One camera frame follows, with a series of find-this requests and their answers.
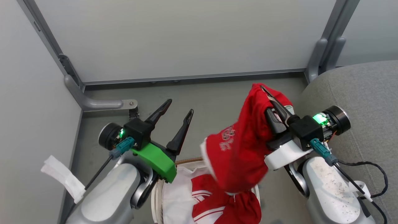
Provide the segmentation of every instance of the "cable connector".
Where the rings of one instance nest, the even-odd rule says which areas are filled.
[[[316,153],[318,153],[320,156],[322,156],[322,158],[325,159],[325,162],[329,166],[332,167],[334,165],[334,163],[338,162],[338,159],[336,158],[336,156],[332,155],[330,153],[330,150],[324,144],[322,144],[322,142],[319,141],[319,139],[317,139],[317,138],[312,139],[310,141],[310,146]]]
[[[118,159],[123,155],[123,153],[127,152],[134,146],[135,140],[132,137],[127,137],[119,144],[116,145],[112,151],[109,152],[109,156],[113,156],[113,160]]]

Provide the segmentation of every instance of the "red garment with white stripes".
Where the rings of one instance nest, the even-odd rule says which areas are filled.
[[[192,218],[196,224],[258,224],[261,208],[251,191],[227,195],[210,174],[197,176],[192,181]]]
[[[239,193],[258,184],[268,167],[264,156],[271,152],[266,143],[273,139],[264,112],[272,108],[263,85],[282,105],[292,103],[281,93],[264,84],[253,84],[238,121],[218,134],[209,135],[201,144],[201,153],[218,186],[226,192]]]

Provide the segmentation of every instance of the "gray cushion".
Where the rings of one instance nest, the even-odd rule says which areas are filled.
[[[295,112],[314,115],[331,105],[349,115],[351,129],[331,142],[332,152],[346,162],[371,161],[387,173],[386,194],[375,199],[389,223],[398,223],[398,61],[372,62],[333,69],[321,74],[302,93]],[[384,187],[382,173],[373,166],[347,167],[372,194]],[[382,216],[365,203],[376,223]]]

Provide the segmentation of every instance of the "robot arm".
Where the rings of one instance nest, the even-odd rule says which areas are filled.
[[[134,118],[123,127],[107,124],[100,132],[99,144],[118,159],[108,173],[67,218],[68,224],[129,224],[133,208],[140,209],[158,179],[172,182],[176,176],[174,162],[180,154],[193,110],[166,147],[150,138],[159,118],[172,100],[167,100],[145,121]]]
[[[275,136],[274,141],[267,143],[273,152],[265,158],[265,163],[272,170],[285,168],[301,194],[308,198],[307,208],[314,222],[374,224],[374,219],[358,197],[359,191],[379,210],[384,223],[387,223],[385,214],[372,201],[366,185],[361,182],[360,187],[359,181],[351,179],[338,165],[340,161],[328,147],[327,142],[334,135],[351,128],[346,112],[338,106],[331,106],[313,117],[300,118],[290,114],[265,88],[262,89],[281,118],[276,119],[270,108],[265,111]],[[320,157],[302,162],[298,172],[294,162],[312,151]]]

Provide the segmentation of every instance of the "white cloth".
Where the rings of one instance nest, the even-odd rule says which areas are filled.
[[[74,203],[77,204],[83,198],[86,190],[84,185],[80,182],[72,172],[54,156],[50,156],[44,161],[44,166],[40,170],[52,176],[54,179],[63,184],[66,190],[74,199]]]
[[[164,224],[195,224],[192,209],[198,201],[192,198],[191,179],[203,174],[209,174],[206,167],[198,167],[193,171],[177,167],[173,183],[165,184],[162,189]]]

